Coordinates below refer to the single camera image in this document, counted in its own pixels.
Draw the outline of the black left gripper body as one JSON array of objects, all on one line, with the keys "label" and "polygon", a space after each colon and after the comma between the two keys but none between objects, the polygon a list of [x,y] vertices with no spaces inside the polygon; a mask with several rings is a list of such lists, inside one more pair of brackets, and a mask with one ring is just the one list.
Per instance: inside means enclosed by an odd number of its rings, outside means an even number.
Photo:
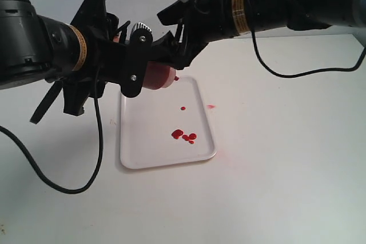
[{"label": "black left gripper body", "polygon": [[118,84],[121,93],[128,98],[139,95],[152,48],[152,31],[138,22],[125,42],[125,30],[126,25],[121,26],[118,42],[106,38],[95,28],[85,30],[81,49],[86,58],[71,76],[62,80],[64,113],[82,115],[86,100],[101,98],[108,82]]}]

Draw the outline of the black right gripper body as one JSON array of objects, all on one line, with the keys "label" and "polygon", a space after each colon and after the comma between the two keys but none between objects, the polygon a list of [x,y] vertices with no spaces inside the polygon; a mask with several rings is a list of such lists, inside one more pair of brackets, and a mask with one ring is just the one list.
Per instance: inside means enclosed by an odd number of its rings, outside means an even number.
[{"label": "black right gripper body", "polygon": [[173,44],[181,54],[246,33],[244,0],[177,0],[157,16],[164,26],[177,25]]}]

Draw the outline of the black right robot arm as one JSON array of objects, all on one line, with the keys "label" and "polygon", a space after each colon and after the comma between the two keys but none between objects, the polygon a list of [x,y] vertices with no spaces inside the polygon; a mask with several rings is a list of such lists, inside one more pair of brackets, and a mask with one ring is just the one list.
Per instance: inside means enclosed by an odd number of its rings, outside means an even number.
[{"label": "black right robot arm", "polygon": [[182,70],[210,42],[251,32],[364,27],[365,0],[177,0],[157,16],[177,30],[153,42],[150,60]]}]

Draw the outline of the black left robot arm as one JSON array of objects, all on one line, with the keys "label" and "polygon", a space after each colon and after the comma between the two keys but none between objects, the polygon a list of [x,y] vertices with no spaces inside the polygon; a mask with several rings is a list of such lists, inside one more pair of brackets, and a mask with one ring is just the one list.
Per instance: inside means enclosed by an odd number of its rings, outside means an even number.
[{"label": "black left robot arm", "polygon": [[29,0],[1,0],[1,89],[44,80],[51,84],[31,117],[38,123],[62,94],[63,111],[82,115],[107,83],[134,98],[141,92],[153,36],[142,23],[119,25],[106,0],[83,0],[73,20],[38,15]]}]

